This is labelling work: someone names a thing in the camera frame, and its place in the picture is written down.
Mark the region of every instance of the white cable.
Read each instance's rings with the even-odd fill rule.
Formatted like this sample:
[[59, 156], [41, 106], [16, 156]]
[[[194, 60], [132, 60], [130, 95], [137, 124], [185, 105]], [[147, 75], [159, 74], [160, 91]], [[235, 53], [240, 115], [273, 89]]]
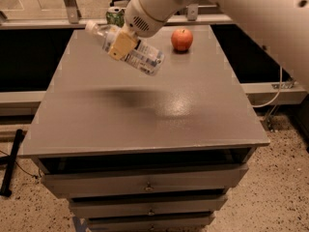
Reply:
[[273, 99], [271, 99], [271, 101], [267, 102], [267, 103], [264, 103], [264, 104], [258, 104], [258, 105], [252, 105], [252, 107], [254, 108], [260, 108], [260, 107], [264, 107], [264, 106], [267, 106], [271, 103], [273, 103], [279, 96], [280, 94], [280, 91], [281, 91], [281, 86], [282, 86], [282, 67], [280, 66], [280, 82], [279, 82], [279, 88], [278, 88], [278, 92], [277, 94], [275, 95], [275, 97]]

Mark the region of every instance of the table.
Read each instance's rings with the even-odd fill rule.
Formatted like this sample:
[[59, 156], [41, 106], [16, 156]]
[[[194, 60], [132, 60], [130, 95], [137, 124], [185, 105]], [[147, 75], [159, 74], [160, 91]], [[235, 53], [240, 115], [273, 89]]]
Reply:
[[209, 26], [179, 54], [164, 27], [156, 77], [109, 58], [76, 30], [19, 154], [96, 231], [209, 224], [269, 143]]

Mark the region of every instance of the red apple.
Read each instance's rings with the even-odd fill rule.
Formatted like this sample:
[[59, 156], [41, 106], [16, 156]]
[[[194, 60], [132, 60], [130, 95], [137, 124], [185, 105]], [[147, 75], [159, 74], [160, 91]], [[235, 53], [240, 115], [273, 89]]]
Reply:
[[186, 28], [176, 29], [171, 37], [172, 45], [177, 51], [187, 51], [193, 42], [193, 35]]

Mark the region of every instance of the black tripod leg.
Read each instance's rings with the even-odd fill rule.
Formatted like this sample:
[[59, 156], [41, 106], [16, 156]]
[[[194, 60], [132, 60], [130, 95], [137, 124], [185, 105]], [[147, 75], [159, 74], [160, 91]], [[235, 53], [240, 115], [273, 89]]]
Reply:
[[11, 178], [13, 175], [14, 163], [16, 161], [19, 145], [21, 141], [23, 140], [23, 138], [24, 136], [22, 134], [22, 130], [17, 130], [15, 138], [14, 138], [12, 151], [8, 158], [8, 165], [7, 165], [6, 173], [4, 175], [1, 190], [0, 190], [0, 195], [2, 196], [10, 197], [12, 194], [12, 192], [10, 191], [10, 183], [11, 183]]

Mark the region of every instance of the green can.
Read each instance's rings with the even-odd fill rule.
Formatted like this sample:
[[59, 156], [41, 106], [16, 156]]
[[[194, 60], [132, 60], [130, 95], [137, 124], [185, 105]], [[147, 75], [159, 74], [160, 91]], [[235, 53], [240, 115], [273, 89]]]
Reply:
[[125, 12], [120, 7], [110, 7], [106, 12], [107, 24], [123, 27], [125, 24]]

